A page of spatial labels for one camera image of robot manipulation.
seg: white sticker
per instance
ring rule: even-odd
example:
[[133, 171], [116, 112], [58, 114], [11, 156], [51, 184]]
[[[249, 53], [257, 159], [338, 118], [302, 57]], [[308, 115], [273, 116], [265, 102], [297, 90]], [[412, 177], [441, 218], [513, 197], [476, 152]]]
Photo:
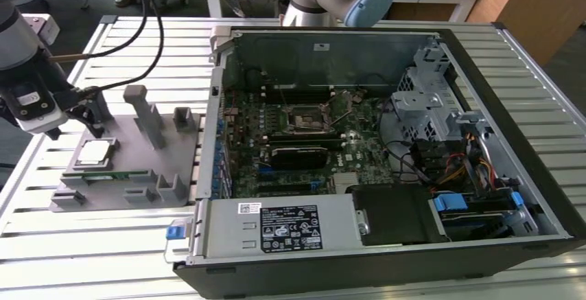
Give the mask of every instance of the white sticker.
[[313, 51], [328, 51], [329, 44], [313, 44]]
[[237, 203], [237, 214], [258, 214], [261, 203]]

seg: blue tab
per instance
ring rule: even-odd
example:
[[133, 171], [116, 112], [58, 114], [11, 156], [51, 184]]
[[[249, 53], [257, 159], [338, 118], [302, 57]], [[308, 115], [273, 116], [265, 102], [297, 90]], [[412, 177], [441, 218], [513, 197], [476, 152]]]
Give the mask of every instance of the blue tab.
[[433, 198], [432, 199], [432, 203], [436, 205], [437, 212], [441, 212], [441, 211], [445, 210], [445, 206], [443, 205], [443, 202], [441, 202], [440, 198]]
[[185, 238], [185, 227], [170, 226], [166, 228], [166, 240], [181, 240]]
[[441, 194], [432, 200], [432, 202], [435, 203], [439, 212], [468, 208], [464, 196], [460, 194]]
[[521, 207], [524, 205], [523, 197], [520, 197], [517, 192], [511, 193], [511, 198], [516, 207]]

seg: green circuit board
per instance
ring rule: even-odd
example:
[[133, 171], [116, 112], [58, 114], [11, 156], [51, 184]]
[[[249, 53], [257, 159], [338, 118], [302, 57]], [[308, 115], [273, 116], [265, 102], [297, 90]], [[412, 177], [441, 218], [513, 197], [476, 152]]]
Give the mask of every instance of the green circuit board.
[[373, 97], [352, 102], [356, 94], [354, 90], [334, 91], [326, 107], [322, 108], [321, 105], [328, 132], [338, 134], [344, 139], [341, 150], [328, 152], [322, 168], [285, 171], [270, 169], [262, 138], [268, 134], [281, 135], [293, 132], [290, 111], [309, 109], [317, 105], [265, 104], [257, 93], [233, 93], [225, 97], [225, 142], [232, 171], [232, 198], [262, 196], [258, 193], [261, 186], [308, 183], [312, 194], [334, 194], [332, 176], [341, 172], [356, 173], [360, 184], [392, 182], [391, 164], [382, 152], [376, 127], [381, 100]]

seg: aluminum extrusion table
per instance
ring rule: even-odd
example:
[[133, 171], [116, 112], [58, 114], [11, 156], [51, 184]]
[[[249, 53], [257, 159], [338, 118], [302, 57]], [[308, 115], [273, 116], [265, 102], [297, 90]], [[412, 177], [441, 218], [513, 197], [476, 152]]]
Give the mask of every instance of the aluminum extrusion table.
[[[85, 52], [122, 43], [140, 18], [101, 23]], [[164, 57], [141, 84], [161, 113], [189, 106], [205, 113], [210, 75], [209, 30], [216, 25], [277, 25], [277, 21], [166, 18]], [[577, 211], [586, 216], [586, 122], [505, 30], [485, 24], [384, 22], [380, 27], [447, 27], [551, 169]], [[138, 75], [157, 46], [156, 22], [134, 44], [110, 57], [78, 62], [75, 86], [105, 85]], [[471, 98], [463, 83], [461, 92]], [[104, 93], [113, 114], [132, 113], [117, 88]], [[58, 141], [34, 136], [0, 193], [0, 298], [200, 299], [162, 259], [165, 227], [192, 207], [54, 214], [46, 210], [71, 157], [82, 126], [67, 122]], [[536, 259], [492, 277], [464, 281], [334, 290], [270, 299], [583, 299], [586, 252]]]

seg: warning label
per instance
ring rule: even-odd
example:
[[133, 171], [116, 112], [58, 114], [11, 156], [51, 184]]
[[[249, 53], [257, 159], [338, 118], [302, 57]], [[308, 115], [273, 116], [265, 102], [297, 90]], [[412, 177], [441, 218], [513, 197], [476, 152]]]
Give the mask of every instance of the warning label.
[[317, 206], [261, 208], [260, 238], [264, 253], [322, 249]]

